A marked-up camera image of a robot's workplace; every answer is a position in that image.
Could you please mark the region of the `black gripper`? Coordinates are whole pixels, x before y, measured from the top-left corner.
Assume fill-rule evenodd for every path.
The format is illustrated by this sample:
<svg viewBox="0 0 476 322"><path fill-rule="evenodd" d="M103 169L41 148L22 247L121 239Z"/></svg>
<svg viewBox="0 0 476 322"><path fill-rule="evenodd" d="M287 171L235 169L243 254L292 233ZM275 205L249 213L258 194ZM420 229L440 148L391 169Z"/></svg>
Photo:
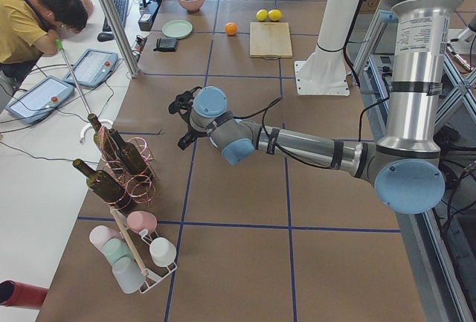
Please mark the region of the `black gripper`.
<svg viewBox="0 0 476 322"><path fill-rule="evenodd" d="M202 136L202 133L194 129L190 123L194 94L201 88L201 86L196 86L184 91L182 94L178 94L175 100L168 106L168 112L171 115L178 113L181 119L187 124L188 132L178 140L178 147L181 150L186 150L186 148L197 140L197 137Z"/></svg>

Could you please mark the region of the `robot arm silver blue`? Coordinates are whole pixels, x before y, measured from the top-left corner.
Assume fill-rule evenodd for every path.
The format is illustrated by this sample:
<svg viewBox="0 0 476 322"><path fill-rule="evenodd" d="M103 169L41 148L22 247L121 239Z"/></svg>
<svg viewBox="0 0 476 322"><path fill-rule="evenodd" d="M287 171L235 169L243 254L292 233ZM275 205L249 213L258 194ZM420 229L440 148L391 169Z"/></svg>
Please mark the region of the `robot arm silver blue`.
<svg viewBox="0 0 476 322"><path fill-rule="evenodd" d="M389 108L385 133L374 144L306 135L237 117L225 93L214 86L178 95L169 112L179 114L187 133L185 149L207 137L229 164L260 150L287 155L328 170L343 170L373 185L390 209L418 214L436 206L445 192L434 143L437 106L452 13L463 0L380 0L379 7L397 21Z"/></svg>

